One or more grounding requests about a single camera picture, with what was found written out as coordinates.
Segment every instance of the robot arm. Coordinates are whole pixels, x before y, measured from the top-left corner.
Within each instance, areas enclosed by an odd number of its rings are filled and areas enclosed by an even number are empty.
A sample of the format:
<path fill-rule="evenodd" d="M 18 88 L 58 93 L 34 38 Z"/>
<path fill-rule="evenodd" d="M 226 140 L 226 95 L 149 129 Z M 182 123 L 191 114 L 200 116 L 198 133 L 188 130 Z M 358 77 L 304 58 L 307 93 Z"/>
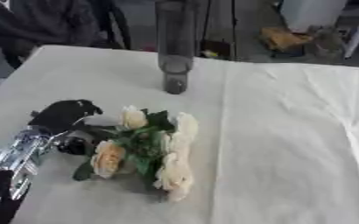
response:
<path fill-rule="evenodd" d="M 35 113 L 26 129 L 0 150 L 0 224 L 10 223 L 28 193 L 45 154 L 83 119 L 102 110 L 91 101 L 58 101 Z"/>

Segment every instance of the tall glass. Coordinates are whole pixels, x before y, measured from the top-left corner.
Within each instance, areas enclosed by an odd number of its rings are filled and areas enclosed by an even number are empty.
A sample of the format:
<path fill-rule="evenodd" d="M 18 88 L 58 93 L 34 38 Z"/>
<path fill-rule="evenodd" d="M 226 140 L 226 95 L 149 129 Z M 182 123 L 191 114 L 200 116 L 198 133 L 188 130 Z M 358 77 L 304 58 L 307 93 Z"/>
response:
<path fill-rule="evenodd" d="M 170 94 L 187 90 L 187 76 L 194 64 L 195 6 L 193 0 L 156 3 L 158 63 L 164 88 Z"/>

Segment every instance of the chair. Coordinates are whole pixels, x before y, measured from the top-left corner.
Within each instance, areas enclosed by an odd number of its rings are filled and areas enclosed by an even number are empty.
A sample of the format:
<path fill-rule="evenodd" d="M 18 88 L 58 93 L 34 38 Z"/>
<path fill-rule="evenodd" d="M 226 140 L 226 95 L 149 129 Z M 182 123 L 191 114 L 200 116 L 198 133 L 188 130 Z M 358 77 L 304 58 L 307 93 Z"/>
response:
<path fill-rule="evenodd" d="M 98 21 L 101 32 L 105 32 L 107 35 L 107 38 L 105 39 L 106 43 L 99 45 L 99 47 L 113 49 L 125 48 L 130 50 L 131 39 L 129 26 L 123 11 L 116 5 L 115 1 L 116 0 L 88 0 L 91 4 L 96 20 Z M 116 35 L 113 31 L 111 15 L 116 20 L 116 24 L 121 33 L 123 47 L 116 42 Z M 15 69 L 19 68 L 23 64 L 20 58 L 11 52 L 3 50 L 3 55 L 8 64 Z"/>

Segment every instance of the table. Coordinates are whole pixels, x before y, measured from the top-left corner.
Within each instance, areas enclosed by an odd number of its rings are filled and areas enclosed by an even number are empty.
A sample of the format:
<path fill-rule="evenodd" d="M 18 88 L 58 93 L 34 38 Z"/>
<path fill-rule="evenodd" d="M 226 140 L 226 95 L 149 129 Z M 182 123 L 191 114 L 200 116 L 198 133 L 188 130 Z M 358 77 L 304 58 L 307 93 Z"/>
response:
<path fill-rule="evenodd" d="M 14 224 L 359 224 L 359 68 L 196 59 L 169 95 L 152 52 L 45 46 L 0 87 L 0 147 L 32 110 L 89 99 L 196 116 L 196 184 L 177 204 L 137 179 L 74 182 L 82 157 L 52 153 Z"/>

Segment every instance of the floor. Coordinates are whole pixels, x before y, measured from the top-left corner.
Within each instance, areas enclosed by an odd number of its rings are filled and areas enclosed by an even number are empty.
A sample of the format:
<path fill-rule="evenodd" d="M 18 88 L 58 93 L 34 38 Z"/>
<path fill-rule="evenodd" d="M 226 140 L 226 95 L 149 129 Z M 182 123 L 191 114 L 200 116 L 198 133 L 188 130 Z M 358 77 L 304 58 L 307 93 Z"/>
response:
<path fill-rule="evenodd" d="M 228 0 L 221 0 L 221 5 L 215 5 L 215 8 L 221 8 L 223 2 L 228 2 Z M 152 1 L 119 0 L 119 5 L 123 8 L 129 20 L 133 48 L 135 50 L 154 48 L 156 44 L 156 30 L 154 26 L 154 5 Z M 229 29 L 229 23 L 217 24 L 219 23 L 217 21 L 228 21 L 229 19 L 229 7 L 225 4 L 223 6 L 228 8 L 227 13 L 219 17 L 213 16 L 211 18 L 212 22 L 208 37 L 215 40 L 225 39 L 230 41 L 231 30 Z M 201 9 L 199 25 L 202 23 L 204 16 L 202 12 Z M 236 37 L 239 61 L 256 63 L 299 62 L 359 67 L 359 51 L 351 59 L 318 58 L 312 54 L 307 54 L 299 58 L 274 59 L 271 57 L 271 53 L 267 51 L 258 40 L 258 33 L 262 27 L 283 24 L 279 14 L 271 7 L 271 0 L 242 0 L 237 7 L 236 13 L 238 18 Z M 4 61 L 0 53 L 0 78 L 6 78 L 11 73 L 12 69 Z"/>

